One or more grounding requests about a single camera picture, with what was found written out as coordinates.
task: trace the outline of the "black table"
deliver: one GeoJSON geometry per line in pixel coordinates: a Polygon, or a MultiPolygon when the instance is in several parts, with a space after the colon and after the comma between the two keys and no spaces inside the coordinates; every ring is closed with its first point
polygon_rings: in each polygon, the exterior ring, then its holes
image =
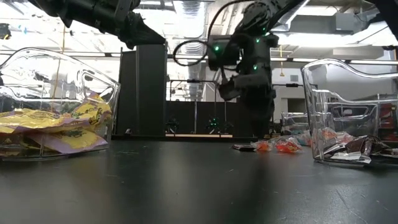
{"type": "Polygon", "coordinates": [[[397,223],[398,171],[346,169],[228,143],[114,141],[0,164],[0,223],[397,223]]]}

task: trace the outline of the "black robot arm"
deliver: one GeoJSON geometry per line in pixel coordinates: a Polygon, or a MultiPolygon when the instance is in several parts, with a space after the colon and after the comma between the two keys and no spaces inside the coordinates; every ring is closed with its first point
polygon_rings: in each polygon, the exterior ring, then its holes
{"type": "Polygon", "coordinates": [[[72,21],[113,34],[133,49],[143,44],[164,44],[165,39],[144,24],[133,12],[140,0],[29,0],[53,17],[59,17],[69,28],[72,21]]]}

